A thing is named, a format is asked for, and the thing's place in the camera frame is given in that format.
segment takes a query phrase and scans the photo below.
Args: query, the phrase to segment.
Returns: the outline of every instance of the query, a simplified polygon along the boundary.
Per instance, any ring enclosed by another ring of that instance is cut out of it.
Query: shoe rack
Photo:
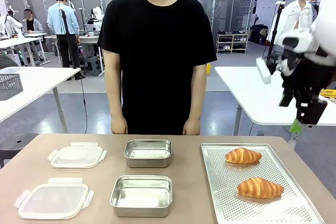
[[[222,42],[219,41],[219,39],[225,38],[230,39],[230,41]],[[246,46],[248,42],[248,34],[217,34],[216,39],[216,50],[217,53],[225,53],[228,52],[232,54],[233,52],[246,52]],[[244,48],[234,49],[233,47],[235,45],[244,45]],[[230,46],[230,49],[224,49],[225,46]]]

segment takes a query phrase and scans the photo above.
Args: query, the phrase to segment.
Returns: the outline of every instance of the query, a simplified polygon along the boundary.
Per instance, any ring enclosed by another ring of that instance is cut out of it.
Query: hand
[[[112,118],[111,130],[113,134],[128,134],[127,122],[123,116]]]
[[[199,119],[189,118],[183,127],[183,135],[197,136],[201,131],[201,123]]]

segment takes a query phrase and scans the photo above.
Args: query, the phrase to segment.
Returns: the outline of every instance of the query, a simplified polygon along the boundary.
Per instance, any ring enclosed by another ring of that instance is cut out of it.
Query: stool
[[[84,60],[84,71],[85,73],[92,74],[93,76],[98,76],[100,73],[100,66],[98,62],[98,59],[96,57],[89,57],[89,58],[83,58]],[[87,70],[86,67],[91,65],[92,70]]]
[[[6,139],[0,144],[0,167],[4,167],[5,159],[12,159],[18,154],[27,144],[38,136],[37,133],[16,134]]]

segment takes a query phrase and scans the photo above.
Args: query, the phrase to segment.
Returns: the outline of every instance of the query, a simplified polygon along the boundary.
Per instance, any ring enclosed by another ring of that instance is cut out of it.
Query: yellow object
[[[324,89],[324,90],[321,90],[320,95],[326,98],[336,98],[336,90]]]
[[[208,63],[208,64],[206,65],[206,74],[210,74],[210,70],[211,70],[211,64]]]

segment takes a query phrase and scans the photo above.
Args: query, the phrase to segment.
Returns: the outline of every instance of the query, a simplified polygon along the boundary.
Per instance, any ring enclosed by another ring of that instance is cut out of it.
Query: black t-shirt
[[[34,31],[34,19],[28,20],[27,19],[27,31]]]
[[[129,133],[182,134],[193,67],[217,60],[201,4],[177,0],[162,7],[147,0],[113,0],[98,46],[120,55]]]

